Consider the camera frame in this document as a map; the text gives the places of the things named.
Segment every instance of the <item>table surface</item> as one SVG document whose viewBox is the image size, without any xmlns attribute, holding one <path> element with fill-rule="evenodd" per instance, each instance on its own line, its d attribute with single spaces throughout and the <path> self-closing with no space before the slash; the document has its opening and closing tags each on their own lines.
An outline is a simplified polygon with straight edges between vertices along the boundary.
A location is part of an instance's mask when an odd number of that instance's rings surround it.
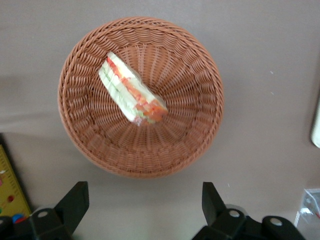
<svg viewBox="0 0 320 240">
<path fill-rule="evenodd" d="M 90 30 L 127 16 L 192 33 L 221 73 L 224 118 L 209 150 L 183 171 L 139 180 L 88 161 L 61 123 L 66 57 Z M 205 225 L 202 182 L 255 220 L 295 220 L 304 188 L 320 187 L 310 131 L 320 90 L 317 0 L 10 0 L 0 4 L 0 132 L 35 207 L 88 181 L 90 208 L 75 237 L 191 239 Z"/>
</svg>

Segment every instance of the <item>woven basket rim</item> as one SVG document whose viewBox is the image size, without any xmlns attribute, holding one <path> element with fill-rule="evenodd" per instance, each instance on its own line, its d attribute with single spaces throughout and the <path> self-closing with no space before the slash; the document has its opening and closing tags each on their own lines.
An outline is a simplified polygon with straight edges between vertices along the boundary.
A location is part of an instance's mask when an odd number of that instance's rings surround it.
<svg viewBox="0 0 320 240">
<path fill-rule="evenodd" d="M 66 119 L 66 116 L 64 115 L 67 109 L 64 108 L 63 102 L 65 101 L 64 95 L 63 95 L 63 89 L 64 89 L 64 83 L 65 80 L 67 79 L 67 73 L 71 68 L 71 62 L 73 61 L 74 58 L 77 58 L 79 54 L 82 52 L 82 50 L 86 47 L 86 44 L 90 43 L 90 40 L 92 41 L 95 36 L 99 34 L 103 34 L 104 29 L 109 29 L 110 26 L 113 26 L 113 28 L 117 28 L 119 26 L 123 26 L 124 24 L 128 23 L 152 23 L 155 27 L 161 27 L 164 29 L 167 29 L 169 32 L 172 33 L 179 33 L 182 34 L 183 36 L 187 37 L 191 42 L 194 43 L 196 48 L 199 51 L 199 54 L 203 55 L 207 61 L 205 62 L 207 64 L 208 68 L 212 68 L 216 74 L 216 81 L 218 82 L 217 84 L 219 85 L 219 89 L 221 90 L 221 98 L 219 98 L 219 113 L 220 113 L 220 118 L 216 122 L 216 126 L 212 125 L 210 128 L 210 133 L 205 136 L 205 138 L 202 140 L 201 147 L 199 147 L 193 154 L 196 155 L 197 157 L 194 158 L 194 160 L 185 160 L 181 164 L 175 166 L 174 168 L 168 168 L 163 171 L 159 172 L 153 172 L 153 173 L 138 173 L 138 172 L 127 172 L 127 171 L 119 171 L 118 168 L 109 166 L 106 167 L 104 164 L 100 164 L 98 161 L 97 156 L 95 156 L 92 152 L 88 151 L 86 149 L 86 146 L 80 141 L 79 136 L 75 133 L 74 128 L 72 125 L 69 125 L 69 121 Z M 74 143 L 74 145 L 80 150 L 80 152 L 85 155 L 92 163 L 95 165 L 99 166 L 100 168 L 103 168 L 105 170 L 108 170 L 110 172 L 122 175 L 122 176 L 127 176 L 127 177 L 133 177 L 133 178 L 155 178 L 155 177 L 164 177 L 173 173 L 176 173 L 182 169 L 184 169 L 186 166 L 192 164 L 194 161 L 196 161 L 201 155 L 203 155 L 206 150 L 211 146 L 212 140 L 215 138 L 215 135 L 217 134 L 219 130 L 219 126 L 221 125 L 221 121 L 223 119 L 223 109 L 224 109 L 224 96 L 223 96 L 223 83 L 220 78 L 220 73 L 218 68 L 216 67 L 216 64 L 214 60 L 212 59 L 210 53 L 206 50 L 206 48 L 187 30 L 183 29 L 182 27 L 179 27 L 169 21 L 159 19 L 159 18 L 154 18 L 154 17 L 147 17 L 147 16 L 131 16 L 131 17 L 124 17 L 124 18 L 118 18 L 116 20 L 107 22 L 103 25 L 100 25 L 96 27 L 95 29 L 91 30 L 88 32 L 71 50 L 70 54 L 66 58 L 63 68 L 60 74 L 60 79 L 59 79 L 59 87 L 58 87 L 58 108 L 59 108 L 59 114 L 63 123 L 63 126 Z"/>
</svg>

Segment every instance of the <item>wicker basket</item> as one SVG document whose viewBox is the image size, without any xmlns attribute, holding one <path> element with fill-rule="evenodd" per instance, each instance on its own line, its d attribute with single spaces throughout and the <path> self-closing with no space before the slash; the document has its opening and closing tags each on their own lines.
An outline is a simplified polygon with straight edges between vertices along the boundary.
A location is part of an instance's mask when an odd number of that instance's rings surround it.
<svg viewBox="0 0 320 240">
<path fill-rule="evenodd" d="M 165 100 L 162 122 L 136 126 L 113 102 L 98 76 L 109 51 Z M 223 104 L 208 51 L 181 27 L 149 17 L 89 32 L 67 57 L 58 86 L 60 116 L 78 149 L 99 167 L 134 178 L 170 175 L 197 160 L 217 133 Z"/>
</svg>

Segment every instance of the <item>plastic wrap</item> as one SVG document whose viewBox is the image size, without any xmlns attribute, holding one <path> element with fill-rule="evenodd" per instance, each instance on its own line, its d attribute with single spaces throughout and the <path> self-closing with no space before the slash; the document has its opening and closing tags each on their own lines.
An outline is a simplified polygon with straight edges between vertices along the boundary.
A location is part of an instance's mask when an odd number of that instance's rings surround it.
<svg viewBox="0 0 320 240">
<path fill-rule="evenodd" d="M 164 100 L 143 84 L 140 75 L 113 52 L 98 71 L 103 85 L 125 117 L 136 125 L 154 124 L 168 114 Z"/>
</svg>

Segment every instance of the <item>white object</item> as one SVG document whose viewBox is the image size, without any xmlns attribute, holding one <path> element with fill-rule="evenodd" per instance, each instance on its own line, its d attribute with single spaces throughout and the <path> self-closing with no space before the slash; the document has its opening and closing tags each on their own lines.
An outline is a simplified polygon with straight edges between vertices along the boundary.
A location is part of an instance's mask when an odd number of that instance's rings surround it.
<svg viewBox="0 0 320 240">
<path fill-rule="evenodd" d="M 314 145 L 320 148 L 320 98 L 318 100 L 318 106 L 314 117 L 311 140 L 314 143 Z"/>
</svg>

